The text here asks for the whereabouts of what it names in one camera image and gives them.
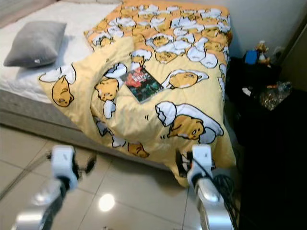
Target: white floor tile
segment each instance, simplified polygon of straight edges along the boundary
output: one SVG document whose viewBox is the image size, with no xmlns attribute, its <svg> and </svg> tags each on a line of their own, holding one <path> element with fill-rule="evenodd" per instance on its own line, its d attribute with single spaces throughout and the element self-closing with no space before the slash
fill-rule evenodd
<svg viewBox="0 0 307 230">
<path fill-rule="evenodd" d="M 0 161 L 0 192 L 21 172 L 21 168 Z"/>
<path fill-rule="evenodd" d="M 0 126 L 0 160 L 25 167 L 47 140 Z"/>
<path fill-rule="evenodd" d="M 182 224 L 187 189 L 170 172 L 116 159 L 98 190 L 100 195 L 105 193 L 123 204 Z"/>
<path fill-rule="evenodd" d="M 62 209 L 56 215 L 52 230 L 77 230 L 94 195 L 75 189 L 68 192 Z"/>
<path fill-rule="evenodd" d="M 103 230 L 103 227 L 108 227 L 109 230 L 182 229 L 180 224 L 169 222 L 118 202 L 110 211 L 103 212 L 99 209 L 99 198 L 94 199 L 79 230 Z"/>
<path fill-rule="evenodd" d="M 189 189 L 186 215 L 184 218 L 184 229 L 201 230 L 200 214 L 196 207 L 196 196 L 192 188 Z"/>
<path fill-rule="evenodd" d="M 51 150 L 54 145 L 59 145 L 59 144 L 61 143 L 49 140 L 47 144 L 44 146 L 44 148 L 40 151 L 40 153 L 34 158 L 33 161 L 35 161 L 37 158 L 45 154 L 48 150 Z M 75 148 L 75 149 L 76 149 L 76 161 L 79 164 L 79 166 L 85 165 L 87 163 L 87 160 L 92 156 L 92 154 L 95 154 L 93 151 L 87 149 L 81 149 L 81 148 Z M 96 193 L 103 177 L 106 174 L 106 171 L 110 166 L 112 159 L 113 158 L 111 156 L 98 154 L 94 169 L 88 175 L 83 174 L 83 177 L 78 184 L 78 188 L 89 191 L 91 193 Z M 50 161 L 45 161 L 33 171 L 38 174 L 51 177 L 52 174 L 51 174 Z"/>
<path fill-rule="evenodd" d="M 0 229 L 11 229 L 17 214 L 45 180 L 45 177 L 29 173 L 0 201 Z"/>
</svg>

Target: blue object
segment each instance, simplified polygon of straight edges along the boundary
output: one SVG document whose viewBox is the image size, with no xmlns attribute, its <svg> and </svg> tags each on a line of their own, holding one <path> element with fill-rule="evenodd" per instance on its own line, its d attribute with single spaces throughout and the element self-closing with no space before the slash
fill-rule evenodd
<svg viewBox="0 0 307 230">
<path fill-rule="evenodd" d="M 246 52 L 246 55 L 245 55 L 246 64 L 254 65 L 257 63 L 257 59 L 258 59 L 257 50 L 249 50 Z"/>
</svg>

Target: figurine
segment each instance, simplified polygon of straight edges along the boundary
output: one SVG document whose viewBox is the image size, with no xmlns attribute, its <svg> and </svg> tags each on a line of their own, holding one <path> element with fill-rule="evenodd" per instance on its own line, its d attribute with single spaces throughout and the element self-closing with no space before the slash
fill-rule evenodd
<svg viewBox="0 0 307 230">
<path fill-rule="evenodd" d="M 259 42 L 259 44 L 256 46 L 256 50 L 259 52 L 258 63 L 271 67 L 270 58 L 264 55 L 264 53 L 269 50 L 269 48 L 265 46 L 264 41 Z"/>
</svg>

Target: blanket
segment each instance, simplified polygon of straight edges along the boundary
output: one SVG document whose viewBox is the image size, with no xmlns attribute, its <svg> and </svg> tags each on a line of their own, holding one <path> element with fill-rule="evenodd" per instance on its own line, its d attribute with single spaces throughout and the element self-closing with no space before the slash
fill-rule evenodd
<svg viewBox="0 0 307 230">
<path fill-rule="evenodd" d="M 195 144 L 210 144 L 215 167 L 235 165 L 223 125 L 232 37 L 226 8 L 130 0 L 84 35 L 94 53 L 39 81 L 85 135 L 164 163 L 181 185 L 187 185 L 186 157 Z M 140 66 L 164 88 L 142 104 L 120 78 Z"/>
</svg>

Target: book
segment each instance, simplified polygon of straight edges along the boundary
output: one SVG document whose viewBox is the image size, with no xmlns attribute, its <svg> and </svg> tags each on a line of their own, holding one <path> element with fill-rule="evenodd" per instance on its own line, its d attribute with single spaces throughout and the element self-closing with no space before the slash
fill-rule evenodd
<svg viewBox="0 0 307 230">
<path fill-rule="evenodd" d="M 150 97 L 164 89 L 143 67 L 131 70 L 120 78 L 140 103 L 149 100 Z"/>
</svg>

